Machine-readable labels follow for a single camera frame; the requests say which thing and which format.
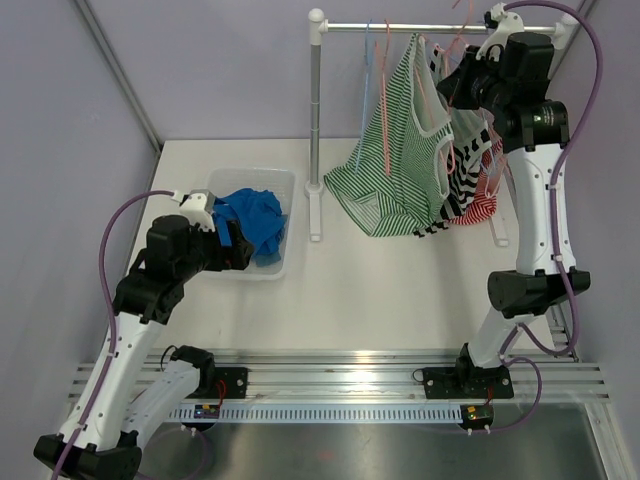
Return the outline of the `green white striped tank top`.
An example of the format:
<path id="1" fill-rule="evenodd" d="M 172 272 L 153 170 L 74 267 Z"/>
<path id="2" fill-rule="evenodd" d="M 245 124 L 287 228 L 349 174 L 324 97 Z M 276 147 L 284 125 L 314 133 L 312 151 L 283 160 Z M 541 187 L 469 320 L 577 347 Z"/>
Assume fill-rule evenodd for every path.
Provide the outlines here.
<path id="1" fill-rule="evenodd" d="M 387 80 L 391 175 L 384 171 L 380 103 L 367 124 L 359 173 L 357 144 L 348 160 L 324 176 L 325 185 L 349 218 L 369 237 L 406 236 L 430 223 L 428 194 L 418 166 L 410 114 L 411 59 L 415 33 Z"/>

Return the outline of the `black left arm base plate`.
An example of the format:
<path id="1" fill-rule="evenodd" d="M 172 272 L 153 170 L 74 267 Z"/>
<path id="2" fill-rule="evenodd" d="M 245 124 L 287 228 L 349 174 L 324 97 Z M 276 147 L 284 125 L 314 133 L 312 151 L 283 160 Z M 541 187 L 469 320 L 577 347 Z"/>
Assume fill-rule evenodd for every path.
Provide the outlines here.
<path id="1" fill-rule="evenodd" d="M 249 370 L 246 367 L 215 367 L 201 375 L 199 385 L 190 395 L 194 399 L 245 399 Z"/>

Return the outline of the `royal blue tank top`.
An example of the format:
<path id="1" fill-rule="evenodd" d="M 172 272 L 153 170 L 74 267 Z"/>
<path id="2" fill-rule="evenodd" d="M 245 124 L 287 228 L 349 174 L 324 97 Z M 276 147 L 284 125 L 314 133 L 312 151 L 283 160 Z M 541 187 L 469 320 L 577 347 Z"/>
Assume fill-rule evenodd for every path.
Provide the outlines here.
<path id="1" fill-rule="evenodd" d="M 217 197 L 215 217 L 238 221 L 242 235 L 254 247 L 252 259 L 258 267 L 267 267 L 281 260 L 279 248 L 288 216 L 282 212 L 273 192 L 243 188 L 226 197 Z"/>

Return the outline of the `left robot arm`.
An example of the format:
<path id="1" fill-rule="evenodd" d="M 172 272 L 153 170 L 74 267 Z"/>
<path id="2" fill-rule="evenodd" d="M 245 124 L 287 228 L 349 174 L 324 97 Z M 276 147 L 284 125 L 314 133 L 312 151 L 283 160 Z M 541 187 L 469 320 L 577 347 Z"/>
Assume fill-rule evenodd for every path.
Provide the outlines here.
<path id="1" fill-rule="evenodd" d="M 180 346 L 160 379 L 133 397 L 150 349 L 202 271 L 244 270 L 254 248 L 236 220 L 206 231 L 181 215 L 156 218 L 110 301 L 110 327 L 73 411 L 55 434 L 41 436 L 34 456 L 53 478 L 132 479 L 150 437 L 182 400 L 224 391 L 212 353 Z"/>

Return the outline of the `light blue wire hanger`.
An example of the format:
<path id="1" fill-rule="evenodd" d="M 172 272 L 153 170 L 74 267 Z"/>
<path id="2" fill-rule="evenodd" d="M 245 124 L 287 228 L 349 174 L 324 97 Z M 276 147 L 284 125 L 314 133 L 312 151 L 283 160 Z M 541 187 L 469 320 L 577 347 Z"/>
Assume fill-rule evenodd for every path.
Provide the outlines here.
<path id="1" fill-rule="evenodd" d="M 373 72 L 374 65 L 374 40 L 372 39 L 371 33 L 371 21 L 368 21 L 365 27 L 365 39 L 364 39 L 364 87 L 363 87 L 363 95 L 362 95 L 362 111 L 361 111 L 361 122 L 360 122 L 360 131 L 359 131 L 359 140 L 357 143 L 356 149 L 356 160 L 354 173 L 358 174 L 360 169 L 360 163 L 362 158 L 362 150 L 364 144 L 364 135 L 366 133 L 367 128 L 367 120 L 368 120 L 368 110 L 369 110 L 369 95 L 371 89 L 371 76 Z"/>

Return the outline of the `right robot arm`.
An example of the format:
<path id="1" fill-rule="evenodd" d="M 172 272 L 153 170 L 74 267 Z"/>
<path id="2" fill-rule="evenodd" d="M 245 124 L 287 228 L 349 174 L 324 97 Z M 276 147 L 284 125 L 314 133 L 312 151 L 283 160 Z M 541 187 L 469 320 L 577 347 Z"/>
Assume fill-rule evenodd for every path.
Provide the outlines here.
<path id="1" fill-rule="evenodd" d="M 547 99 L 554 55 L 551 39 L 512 33 L 500 43 L 470 46 L 459 66 L 437 85 L 457 110 L 484 109 L 502 140 L 516 193 L 516 267 L 490 274 L 491 307 L 453 366 L 425 368 L 425 396 L 510 399 L 508 352 L 531 322 L 586 291 L 590 275 L 576 267 L 568 238 L 563 160 L 569 150 L 565 106 Z"/>

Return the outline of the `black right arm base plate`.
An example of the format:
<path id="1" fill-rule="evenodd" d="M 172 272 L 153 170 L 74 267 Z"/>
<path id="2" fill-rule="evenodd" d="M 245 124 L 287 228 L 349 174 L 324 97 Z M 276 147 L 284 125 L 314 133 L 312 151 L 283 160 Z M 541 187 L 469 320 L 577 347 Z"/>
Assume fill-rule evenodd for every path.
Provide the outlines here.
<path id="1" fill-rule="evenodd" d="M 430 400 L 493 399 L 514 397 L 510 372 L 505 367 L 433 367 L 422 370 L 425 396 Z"/>

